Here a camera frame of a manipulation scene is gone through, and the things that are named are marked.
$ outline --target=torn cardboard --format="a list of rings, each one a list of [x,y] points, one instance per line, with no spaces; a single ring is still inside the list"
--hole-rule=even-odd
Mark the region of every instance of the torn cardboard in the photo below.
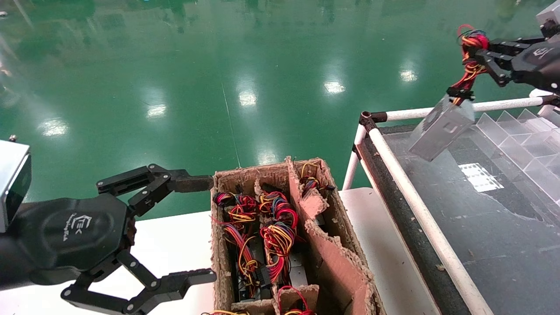
[[[385,315],[374,276],[367,268],[338,191],[326,192],[324,198],[313,189],[302,197],[300,178],[304,165],[304,176],[313,176],[323,184],[335,186],[330,169],[322,159],[292,162],[287,157],[279,164],[216,172],[212,195],[235,192],[236,185],[256,198],[264,193],[261,189],[264,183],[282,189],[300,217],[297,233],[306,240],[303,246],[308,247],[303,261],[310,285],[298,290],[310,309],[321,315]],[[324,216],[322,228],[315,220],[318,215]],[[215,222],[223,221],[223,211],[214,203],[212,217]],[[279,288],[273,285],[273,299],[234,303],[231,277],[235,276],[235,269],[231,268],[224,232],[217,223],[212,225],[212,267],[218,275],[214,283],[215,309],[248,311],[251,315],[283,315],[286,308],[299,299],[292,290],[282,290],[279,297]]]

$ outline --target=metal part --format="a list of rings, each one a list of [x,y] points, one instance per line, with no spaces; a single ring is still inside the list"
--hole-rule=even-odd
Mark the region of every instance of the metal part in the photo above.
[[[150,164],[100,180],[97,191],[115,196],[143,188],[128,203],[133,215],[142,216],[171,192],[207,191],[214,185],[210,176],[191,176],[184,169],[167,170]]]
[[[540,28],[546,27],[548,21],[553,21],[558,24],[560,21],[560,0],[554,1],[551,5],[546,7],[536,15],[536,20],[540,24]]]
[[[303,266],[303,260],[300,253],[290,253],[290,280],[292,286],[298,288],[301,285],[307,285],[307,275]]]
[[[144,285],[136,297],[126,300],[88,291],[96,276],[82,273],[76,283],[62,291],[62,299],[76,307],[105,314],[147,314],[160,303],[182,299],[192,285],[216,280],[216,274],[210,269],[176,272],[156,279],[127,251],[117,254],[116,260]]]
[[[315,224],[318,226],[325,225],[325,217],[323,214],[318,214],[315,216]]]
[[[473,104],[454,105],[446,94],[412,132],[409,151],[431,162],[473,123]]]
[[[29,146],[0,140],[0,233],[5,233],[31,184]]]

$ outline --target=green epoxy floor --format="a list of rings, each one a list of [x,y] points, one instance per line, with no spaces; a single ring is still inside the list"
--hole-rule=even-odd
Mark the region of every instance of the green epoxy floor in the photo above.
[[[0,138],[32,147],[29,201],[93,197],[149,163],[213,174],[286,155],[324,158],[342,186],[361,111],[433,106],[462,75],[460,24],[534,35],[551,2],[6,0]],[[475,86],[478,101],[530,90]],[[208,192],[174,194],[143,219],[207,209]]]

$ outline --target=dark table surface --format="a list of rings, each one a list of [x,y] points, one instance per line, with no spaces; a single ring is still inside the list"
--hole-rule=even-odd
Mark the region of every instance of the dark table surface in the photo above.
[[[383,133],[494,313],[559,314],[559,207],[476,127],[431,163],[408,152],[407,127]],[[503,188],[477,191],[469,164]]]

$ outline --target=white table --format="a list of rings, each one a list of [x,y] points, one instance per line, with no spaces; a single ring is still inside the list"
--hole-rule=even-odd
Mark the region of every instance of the white table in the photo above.
[[[340,197],[375,275],[387,314],[438,314],[378,193],[372,188],[357,188],[341,191]],[[157,277],[209,268],[210,222],[209,212],[137,222],[136,245],[131,253]],[[0,315],[95,314],[60,298],[60,292],[70,283],[0,291]],[[142,290],[142,285],[119,268],[104,281],[92,284],[90,290],[129,299]],[[181,301],[160,304],[150,315],[200,315],[212,309],[212,284],[203,284],[191,287]]]

